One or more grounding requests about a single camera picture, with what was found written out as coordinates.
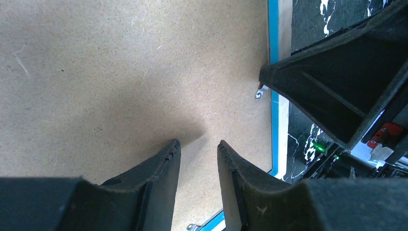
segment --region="blue tape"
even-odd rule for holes
[[[211,231],[213,230],[213,228],[219,225],[224,219],[225,219],[224,211],[221,211],[215,218],[213,218],[202,229],[200,229],[200,231]]]

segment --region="white vein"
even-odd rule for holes
[[[30,73],[28,72],[27,68],[24,67],[23,62],[21,61],[21,59],[17,56],[18,53],[22,52],[24,50],[24,47],[26,47],[25,45],[23,45],[23,47],[21,48],[21,50],[14,52],[13,54],[15,55],[15,59],[17,60],[18,64],[23,68],[25,75],[27,76],[27,78],[29,80],[31,80],[31,76]]]
[[[367,5],[367,17],[371,16],[372,9],[374,8],[374,7],[371,7],[370,9],[370,6],[371,6],[371,0],[369,0],[369,4]]]
[[[330,30],[328,29],[329,26],[329,21],[332,18],[334,12],[336,11],[336,1],[333,2],[333,12],[326,18],[326,13],[328,10],[328,6],[329,6],[329,0],[320,0],[320,15],[323,16],[323,21],[326,23],[326,25],[323,28],[323,32],[326,36],[329,35]]]

